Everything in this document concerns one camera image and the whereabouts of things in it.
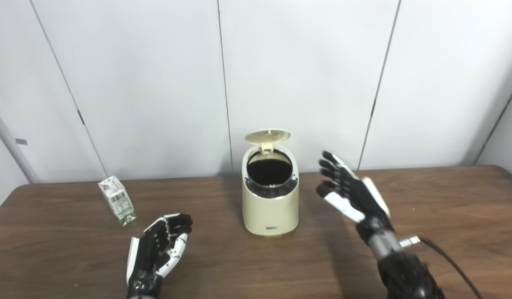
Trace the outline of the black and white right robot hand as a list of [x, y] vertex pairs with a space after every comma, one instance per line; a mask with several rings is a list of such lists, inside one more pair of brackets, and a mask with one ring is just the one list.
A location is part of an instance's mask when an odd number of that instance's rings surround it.
[[377, 232], [395, 233], [388, 206], [370, 178], [358, 178], [342, 160], [328, 151], [322, 152], [318, 163], [320, 173], [327, 180], [317, 186], [317, 194], [355, 223], [355, 229], [365, 243]]

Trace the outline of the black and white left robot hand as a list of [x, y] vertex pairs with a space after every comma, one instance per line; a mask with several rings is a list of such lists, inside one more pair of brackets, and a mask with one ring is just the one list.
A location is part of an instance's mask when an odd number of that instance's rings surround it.
[[128, 299], [159, 299], [163, 280], [183, 256], [192, 224], [188, 214], [164, 215], [141, 237], [131, 238], [126, 268]]

